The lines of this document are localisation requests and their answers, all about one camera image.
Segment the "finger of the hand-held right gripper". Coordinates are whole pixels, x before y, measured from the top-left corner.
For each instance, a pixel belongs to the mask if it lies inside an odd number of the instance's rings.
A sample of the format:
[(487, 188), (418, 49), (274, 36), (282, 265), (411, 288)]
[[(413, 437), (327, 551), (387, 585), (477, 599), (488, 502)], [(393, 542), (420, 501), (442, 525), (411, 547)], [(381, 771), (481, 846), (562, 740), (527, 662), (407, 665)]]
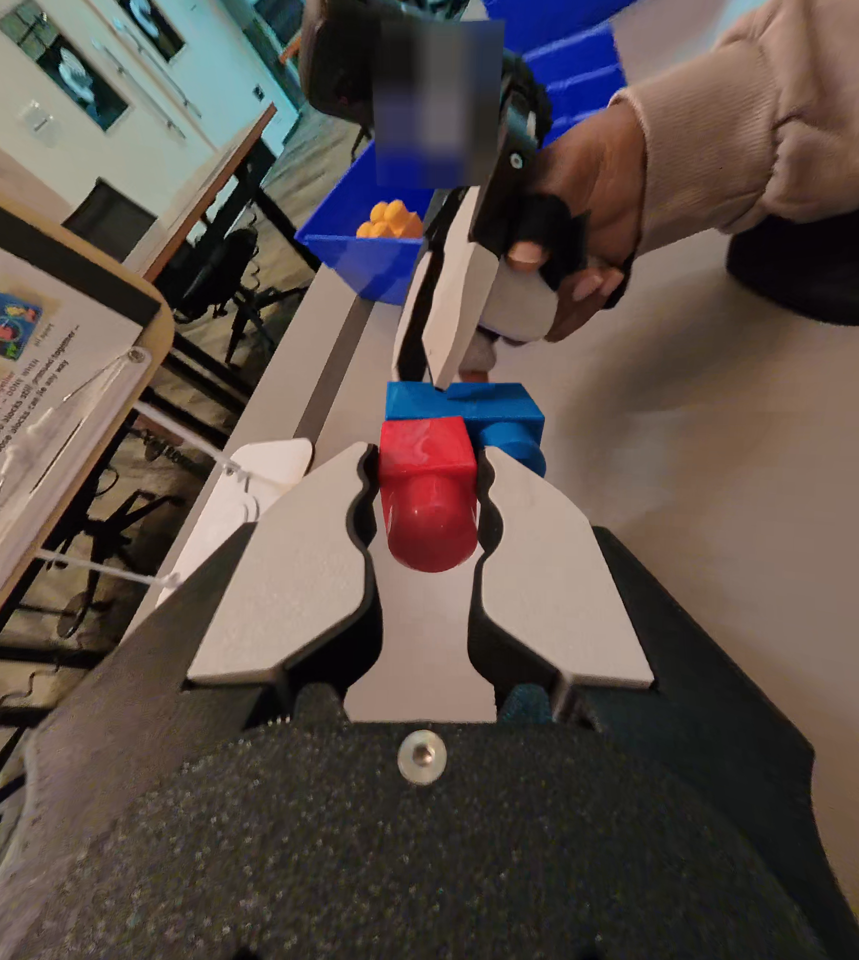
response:
[(436, 253), (422, 250), (399, 316), (392, 357), (393, 381), (423, 381), (428, 360), (423, 334), (436, 291)]
[(428, 376), (446, 390), (460, 369), (484, 312), (499, 268), (499, 258), (469, 234), (481, 189), (470, 187), (449, 225), (443, 263), (423, 327)]

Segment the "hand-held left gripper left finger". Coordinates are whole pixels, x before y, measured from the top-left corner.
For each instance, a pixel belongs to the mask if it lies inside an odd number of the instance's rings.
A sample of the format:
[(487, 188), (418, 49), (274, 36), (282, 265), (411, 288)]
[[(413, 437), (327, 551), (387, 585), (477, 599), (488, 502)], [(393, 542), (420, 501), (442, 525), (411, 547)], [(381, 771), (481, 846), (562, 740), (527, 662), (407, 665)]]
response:
[(378, 450), (356, 442), (255, 522), (186, 679), (198, 687), (348, 690), (375, 665), (383, 616), (369, 552)]

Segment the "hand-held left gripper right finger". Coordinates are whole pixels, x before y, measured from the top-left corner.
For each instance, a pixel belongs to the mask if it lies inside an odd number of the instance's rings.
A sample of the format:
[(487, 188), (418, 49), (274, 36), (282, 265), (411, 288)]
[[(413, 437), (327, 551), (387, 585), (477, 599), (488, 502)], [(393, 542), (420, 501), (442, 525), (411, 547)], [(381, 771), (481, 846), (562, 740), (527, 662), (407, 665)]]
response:
[(655, 675), (588, 517), (504, 450), (479, 458), (469, 658), (501, 705), (520, 685), (567, 713), (584, 689), (650, 690)]

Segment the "blue plastic bin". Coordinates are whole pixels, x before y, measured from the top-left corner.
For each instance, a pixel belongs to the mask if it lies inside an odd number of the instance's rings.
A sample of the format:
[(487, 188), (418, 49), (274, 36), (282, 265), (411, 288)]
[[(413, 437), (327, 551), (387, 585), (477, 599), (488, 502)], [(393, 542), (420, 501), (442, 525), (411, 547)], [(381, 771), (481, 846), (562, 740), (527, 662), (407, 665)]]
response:
[(365, 300), (401, 306), (421, 249), (420, 239), (362, 238), (360, 225), (379, 202), (401, 200), (425, 220), (434, 193), (379, 186), (375, 150), (368, 146), (341, 176), (296, 239)]
[(543, 146), (605, 109), (627, 84), (607, 21), (544, 44), (522, 57), (544, 87), (552, 108), (552, 125)]
[(633, 1), (483, 1), (491, 20), (505, 24), (505, 42), (529, 50), (589, 30), (614, 18)]

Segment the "yellow toy block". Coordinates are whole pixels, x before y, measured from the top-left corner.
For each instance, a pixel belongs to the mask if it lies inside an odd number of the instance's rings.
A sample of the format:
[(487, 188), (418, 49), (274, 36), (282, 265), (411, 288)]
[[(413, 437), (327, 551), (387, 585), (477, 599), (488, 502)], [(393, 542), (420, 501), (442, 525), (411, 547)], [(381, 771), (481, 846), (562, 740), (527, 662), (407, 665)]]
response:
[(408, 209), (397, 198), (374, 204), (368, 219), (356, 229), (358, 239), (420, 239), (424, 235), (423, 221), (418, 213)]

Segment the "blue two-stud toy block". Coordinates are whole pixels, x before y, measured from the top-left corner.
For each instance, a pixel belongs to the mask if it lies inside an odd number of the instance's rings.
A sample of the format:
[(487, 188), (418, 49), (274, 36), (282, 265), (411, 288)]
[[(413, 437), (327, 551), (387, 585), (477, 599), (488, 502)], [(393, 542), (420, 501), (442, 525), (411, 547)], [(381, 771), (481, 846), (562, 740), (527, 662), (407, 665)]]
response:
[(438, 390), (428, 382), (392, 381), (386, 388), (384, 418), (460, 418), (475, 450), (502, 450), (533, 474), (546, 475), (541, 448), (545, 416), (520, 383), (457, 382)]

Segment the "red toy block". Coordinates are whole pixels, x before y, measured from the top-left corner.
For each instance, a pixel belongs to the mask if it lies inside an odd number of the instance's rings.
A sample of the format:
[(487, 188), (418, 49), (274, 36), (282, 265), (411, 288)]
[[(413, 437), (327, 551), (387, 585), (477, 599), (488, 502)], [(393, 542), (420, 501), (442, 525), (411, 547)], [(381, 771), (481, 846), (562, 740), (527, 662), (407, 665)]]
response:
[(477, 459), (460, 416), (388, 419), (377, 479), (388, 548), (423, 573), (458, 567), (477, 539)]

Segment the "person's right forearm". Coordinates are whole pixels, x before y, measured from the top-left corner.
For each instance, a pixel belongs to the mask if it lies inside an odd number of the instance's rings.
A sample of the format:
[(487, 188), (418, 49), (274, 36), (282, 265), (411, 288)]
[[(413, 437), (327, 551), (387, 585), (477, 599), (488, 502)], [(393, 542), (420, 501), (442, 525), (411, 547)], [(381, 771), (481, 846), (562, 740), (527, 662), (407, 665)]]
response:
[(859, 210), (859, 1), (765, 2), (611, 104), (642, 130), (641, 254)]

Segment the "person's right hand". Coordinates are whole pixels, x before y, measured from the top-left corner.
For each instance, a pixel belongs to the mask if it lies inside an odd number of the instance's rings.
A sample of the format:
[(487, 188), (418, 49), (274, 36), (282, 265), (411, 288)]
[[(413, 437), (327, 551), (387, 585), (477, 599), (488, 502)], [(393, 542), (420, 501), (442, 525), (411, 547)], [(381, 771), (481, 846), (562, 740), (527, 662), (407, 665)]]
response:
[(576, 333), (614, 297), (627, 277), (642, 234), (647, 144), (632, 105), (623, 100), (574, 126), (543, 149), (527, 193), (555, 197), (584, 218), (584, 267), (564, 277), (552, 327), (559, 343)]

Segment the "wooden office desk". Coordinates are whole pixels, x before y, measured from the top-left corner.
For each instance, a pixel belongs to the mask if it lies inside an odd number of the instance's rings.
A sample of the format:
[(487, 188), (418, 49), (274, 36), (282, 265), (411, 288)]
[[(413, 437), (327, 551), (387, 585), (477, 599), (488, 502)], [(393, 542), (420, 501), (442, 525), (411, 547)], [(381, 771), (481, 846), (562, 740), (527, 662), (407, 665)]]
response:
[(173, 258), (277, 114), (269, 102), (255, 120), (243, 126), (214, 159), (206, 161), (180, 187), (170, 206), (123, 260), (122, 266), (148, 282), (154, 281)]

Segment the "phone icon door panel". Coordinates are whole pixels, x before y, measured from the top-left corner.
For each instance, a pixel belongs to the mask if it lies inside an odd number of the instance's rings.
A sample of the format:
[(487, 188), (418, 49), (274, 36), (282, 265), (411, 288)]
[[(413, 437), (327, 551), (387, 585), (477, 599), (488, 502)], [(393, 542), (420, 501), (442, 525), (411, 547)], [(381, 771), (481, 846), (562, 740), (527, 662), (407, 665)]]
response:
[(116, 126), (129, 110), (130, 103), (38, 2), (18, 2), (5, 9), (0, 14), (0, 33), (103, 133)]
[(117, 1), (116, 4), (165, 63), (171, 62), (184, 49), (183, 35), (176, 30), (158, 2)]

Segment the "black office chair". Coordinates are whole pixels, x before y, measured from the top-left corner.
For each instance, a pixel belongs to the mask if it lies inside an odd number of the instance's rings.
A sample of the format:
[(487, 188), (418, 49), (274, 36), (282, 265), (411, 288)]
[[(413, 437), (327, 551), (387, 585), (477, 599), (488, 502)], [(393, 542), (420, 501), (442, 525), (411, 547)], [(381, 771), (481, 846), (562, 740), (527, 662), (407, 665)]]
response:
[[(155, 220), (148, 210), (99, 179), (87, 198), (63, 221), (63, 226), (123, 262)], [(266, 329), (264, 311), (281, 302), (303, 298), (308, 287), (279, 289), (245, 284), (249, 269), (256, 266), (259, 252), (259, 237), (254, 226), (236, 227), (204, 241), (203, 246), (203, 251), (197, 252), (187, 241), (181, 242), (155, 281), (177, 321), (191, 323), (207, 314), (223, 317), (232, 307), (234, 315), (225, 365), (234, 366), (235, 354), (248, 326), (255, 329), (273, 352), (277, 342)]]
[(76, 637), (89, 613), (103, 614), (113, 606), (113, 600), (100, 601), (97, 598), (101, 578), (99, 567), (106, 567), (116, 560), (122, 572), (148, 573), (148, 570), (141, 568), (130, 556), (132, 537), (127, 534), (130, 528), (142, 523), (159, 509), (183, 508), (186, 505), (185, 498), (178, 494), (156, 494), (137, 487), (106, 517), (100, 518), (91, 514), (93, 503), (107, 494), (119, 481), (121, 475), (113, 467), (112, 461), (125, 439), (130, 436), (147, 441), (158, 453), (164, 453), (168, 449), (162, 440), (151, 438), (147, 430), (127, 427), (120, 431), (113, 439), (109, 451), (101, 457), (44, 543), (45, 549), (56, 554), (56, 559), (44, 562), (49, 570), (66, 570), (69, 567), (63, 558), (69, 556), (78, 538), (85, 538), (89, 547), (86, 560), (90, 562), (90, 567), (86, 568), (85, 588), (75, 594), (62, 609), (31, 607), (32, 612), (57, 618), (55, 632), (61, 641)]

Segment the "printed instruction sheet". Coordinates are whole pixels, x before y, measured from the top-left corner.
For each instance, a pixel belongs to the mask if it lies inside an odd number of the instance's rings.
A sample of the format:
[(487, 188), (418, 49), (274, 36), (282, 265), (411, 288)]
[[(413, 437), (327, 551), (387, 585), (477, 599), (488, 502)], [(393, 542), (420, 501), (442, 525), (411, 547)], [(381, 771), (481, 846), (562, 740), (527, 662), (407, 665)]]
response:
[(0, 246), (0, 581), (92, 438), (141, 323)]

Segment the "black pad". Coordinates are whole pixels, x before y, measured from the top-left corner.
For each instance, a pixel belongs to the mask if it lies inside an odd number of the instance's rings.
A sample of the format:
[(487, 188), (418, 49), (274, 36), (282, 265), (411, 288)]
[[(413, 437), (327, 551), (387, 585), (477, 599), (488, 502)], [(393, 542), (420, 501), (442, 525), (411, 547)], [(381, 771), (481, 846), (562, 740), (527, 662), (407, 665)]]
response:
[(774, 306), (859, 328), (859, 209), (816, 222), (768, 217), (730, 240), (726, 270)]

